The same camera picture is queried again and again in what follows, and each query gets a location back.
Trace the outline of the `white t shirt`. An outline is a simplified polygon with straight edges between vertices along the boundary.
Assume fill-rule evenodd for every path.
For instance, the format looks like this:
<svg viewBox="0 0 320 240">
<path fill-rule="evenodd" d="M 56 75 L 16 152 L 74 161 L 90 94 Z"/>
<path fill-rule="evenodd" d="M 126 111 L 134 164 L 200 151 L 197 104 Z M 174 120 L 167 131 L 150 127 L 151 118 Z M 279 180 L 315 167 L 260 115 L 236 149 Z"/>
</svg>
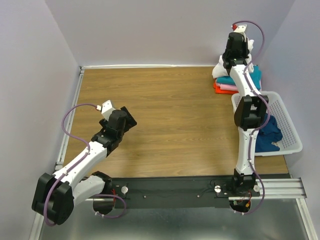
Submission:
<svg viewBox="0 0 320 240">
<path fill-rule="evenodd" d="M 252 60 L 252 50 L 254 48 L 254 40 L 253 39 L 249 39 L 248 40 L 248 50 L 249 50 L 249 54 L 248 54 L 248 58 L 245 59 L 247 65 L 248 65 L 248 71 L 249 73 L 253 73 L 254 72 L 254 65 L 253 63 L 249 62 Z M 212 77 L 214 79 L 220 78 L 220 77 L 227 77 L 229 76 L 227 73 L 227 70 L 224 68 L 223 66 L 224 61 L 223 61 L 223 56 L 220 55 L 219 56 L 219 60 L 217 65 L 213 68 L 212 70 Z"/>
</svg>

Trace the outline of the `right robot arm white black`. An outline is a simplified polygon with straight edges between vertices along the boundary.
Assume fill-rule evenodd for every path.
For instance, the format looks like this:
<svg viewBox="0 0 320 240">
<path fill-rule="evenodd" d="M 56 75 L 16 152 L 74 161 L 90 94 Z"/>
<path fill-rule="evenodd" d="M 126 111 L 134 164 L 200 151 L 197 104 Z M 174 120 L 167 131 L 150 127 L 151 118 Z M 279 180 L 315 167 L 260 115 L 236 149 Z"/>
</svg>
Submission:
<svg viewBox="0 0 320 240">
<path fill-rule="evenodd" d="M 238 160 L 230 181 L 230 191 L 241 196 L 256 184 L 255 148 L 268 109 L 269 99 L 261 95 L 248 71 L 248 38 L 244 33 L 229 33 L 222 55 L 223 67 L 234 81 L 240 102 L 234 112 L 234 123 L 239 132 Z"/>
</svg>

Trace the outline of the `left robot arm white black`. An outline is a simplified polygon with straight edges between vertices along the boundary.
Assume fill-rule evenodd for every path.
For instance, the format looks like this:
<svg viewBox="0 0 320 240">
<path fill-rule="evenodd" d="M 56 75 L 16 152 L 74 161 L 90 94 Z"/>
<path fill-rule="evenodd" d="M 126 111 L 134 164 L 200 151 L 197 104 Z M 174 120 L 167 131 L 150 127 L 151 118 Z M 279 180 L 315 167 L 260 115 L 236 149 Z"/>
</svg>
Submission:
<svg viewBox="0 0 320 240">
<path fill-rule="evenodd" d="M 42 174 L 36 185 L 31 208 L 44 217 L 44 222 L 53 227 L 63 224 L 76 205 L 90 197 L 107 198 L 112 204 L 124 202 L 112 186 L 112 178 L 95 172 L 88 178 L 86 173 L 106 159 L 123 140 L 123 136 L 137 125 L 128 109 L 115 109 L 110 101 L 94 108 L 102 115 L 101 130 L 85 143 L 84 150 L 65 167 L 53 174 Z"/>
</svg>

